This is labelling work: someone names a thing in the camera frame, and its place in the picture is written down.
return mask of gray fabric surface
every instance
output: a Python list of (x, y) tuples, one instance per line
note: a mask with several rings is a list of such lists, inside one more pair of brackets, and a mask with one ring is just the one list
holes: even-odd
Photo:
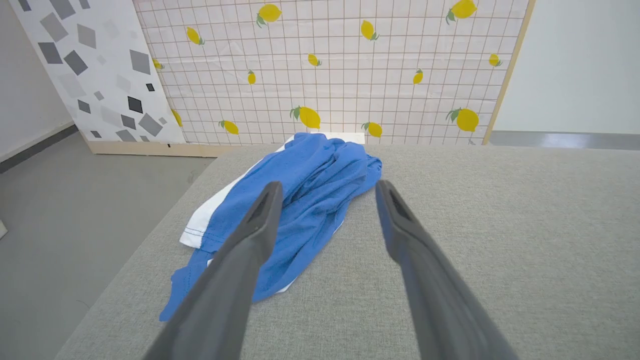
[[(214, 161), (154, 229), (57, 359), (139, 359), (161, 328), (178, 243), (206, 199), (277, 146)], [(640, 152), (371, 145), (522, 359), (640, 354)], [(374, 192), (283, 294), (252, 307), (244, 359), (416, 359)]]

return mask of black baseboard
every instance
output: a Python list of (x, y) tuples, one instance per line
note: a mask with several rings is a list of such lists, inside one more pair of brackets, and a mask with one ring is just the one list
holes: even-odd
[(42, 140), (41, 142), (35, 144), (34, 146), (26, 150), (20, 151), (16, 155), (13, 155), (11, 158), (8, 158), (7, 160), (4, 160), (3, 162), (0, 163), (0, 174), (9, 170), (15, 165), (22, 163), (28, 158), (34, 156), (35, 154), (38, 154), (40, 151), (43, 151), (44, 149), (55, 144), (56, 142), (68, 137), (71, 134), (76, 133), (77, 131), (78, 131), (78, 128), (75, 125), (71, 125), (68, 128), (60, 131), (59, 133), (53, 134), (50, 137), (46, 138), (45, 140)]

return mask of gray floor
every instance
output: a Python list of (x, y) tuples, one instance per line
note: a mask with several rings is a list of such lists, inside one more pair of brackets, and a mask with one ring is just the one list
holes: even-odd
[(93, 155), (74, 134), (0, 174), (0, 359), (52, 359), (212, 160)]
[(640, 150), (640, 135), (493, 131), (491, 145)]

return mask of blue and white garment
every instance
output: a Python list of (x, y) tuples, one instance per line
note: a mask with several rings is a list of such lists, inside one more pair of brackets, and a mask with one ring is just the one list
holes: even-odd
[(260, 268), (254, 302), (291, 285), (340, 227), (351, 199), (371, 189), (381, 173), (380, 159), (362, 145), (327, 140), (322, 134), (296, 134), (193, 214), (180, 242), (196, 250), (187, 266), (172, 276), (171, 297), (160, 321), (171, 318), (269, 182), (282, 183), (284, 199), (276, 243)]

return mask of white wall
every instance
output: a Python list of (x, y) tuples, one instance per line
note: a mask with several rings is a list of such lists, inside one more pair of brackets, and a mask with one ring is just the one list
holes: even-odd
[(638, 15), (638, 0), (537, 0), (493, 129), (640, 134)]
[(0, 161), (72, 119), (8, 0), (0, 0)]

